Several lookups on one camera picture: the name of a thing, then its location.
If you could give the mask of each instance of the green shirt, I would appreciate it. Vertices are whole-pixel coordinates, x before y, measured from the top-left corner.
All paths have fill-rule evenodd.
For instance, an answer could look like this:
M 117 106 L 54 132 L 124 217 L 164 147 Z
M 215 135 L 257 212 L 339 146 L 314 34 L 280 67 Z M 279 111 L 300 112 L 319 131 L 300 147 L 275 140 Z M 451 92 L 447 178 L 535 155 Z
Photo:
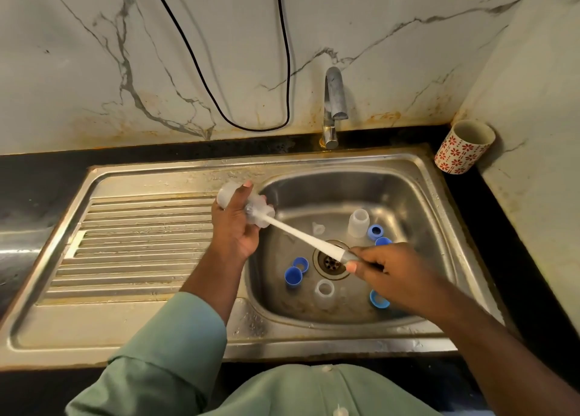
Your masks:
M 195 416 L 203 412 L 226 348 L 226 327 L 199 297 L 179 292 L 109 360 L 69 416 Z M 362 367 L 288 364 L 237 389 L 212 416 L 437 415 Z

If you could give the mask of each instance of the drain strainer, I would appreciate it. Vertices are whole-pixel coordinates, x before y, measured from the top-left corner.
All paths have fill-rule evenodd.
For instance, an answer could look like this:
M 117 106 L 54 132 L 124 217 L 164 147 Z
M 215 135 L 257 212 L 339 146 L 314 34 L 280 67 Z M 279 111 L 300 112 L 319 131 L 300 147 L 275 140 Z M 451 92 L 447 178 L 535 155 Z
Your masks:
M 339 242 L 338 240 L 327 240 L 327 242 L 340 246 L 342 249 L 349 248 L 346 244 Z M 341 262 L 336 261 L 334 258 L 327 256 L 324 252 L 317 249 L 314 250 L 312 261 L 314 262 L 316 271 L 318 271 L 318 273 L 324 278 L 329 280 L 340 280 L 349 276 L 349 273 L 346 272 L 346 268 L 341 264 Z

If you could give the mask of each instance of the faucet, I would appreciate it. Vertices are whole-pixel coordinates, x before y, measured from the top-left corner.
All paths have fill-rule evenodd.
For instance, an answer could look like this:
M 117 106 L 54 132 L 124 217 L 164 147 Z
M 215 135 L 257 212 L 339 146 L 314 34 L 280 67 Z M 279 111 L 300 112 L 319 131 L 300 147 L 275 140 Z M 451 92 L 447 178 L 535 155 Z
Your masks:
M 323 137 L 320 138 L 320 146 L 322 148 L 331 150 L 338 147 L 335 121 L 347 119 L 348 117 L 342 74 L 338 67 L 329 67 L 324 76 Z

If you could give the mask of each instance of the white wall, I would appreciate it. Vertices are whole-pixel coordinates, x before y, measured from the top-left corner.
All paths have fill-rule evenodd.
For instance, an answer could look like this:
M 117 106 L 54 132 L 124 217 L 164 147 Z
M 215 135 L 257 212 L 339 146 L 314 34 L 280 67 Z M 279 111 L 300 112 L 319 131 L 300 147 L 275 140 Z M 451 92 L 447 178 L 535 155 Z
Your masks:
M 522 2 L 460 118 L 496 129 L 480 170 L 580 332 L 580 0 Z
M 276 1 L 167 1 L 228 114 L 250 127 L 279 124 Z M 276 133 L 320 131 L 331 65 L 347 89 L 343 130 L 451 120 L 520 3 L 285 0 L 297 73 L 291 124 Z M 158 0 L 0 0 L 0 8 L 0 154 L 255 135 L 219 117 Z

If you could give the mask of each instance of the shirt sleeve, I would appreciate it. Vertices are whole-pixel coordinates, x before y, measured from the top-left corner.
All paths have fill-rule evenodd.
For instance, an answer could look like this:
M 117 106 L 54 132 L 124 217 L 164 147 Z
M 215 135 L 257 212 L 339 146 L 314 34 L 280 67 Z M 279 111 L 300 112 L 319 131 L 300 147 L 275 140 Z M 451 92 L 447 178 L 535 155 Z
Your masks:
M 97 382 L 67 405 L 67 415 L 199 414 L 226 341 L 217 312 L 199 297 L 178 292 L 112 356 Z

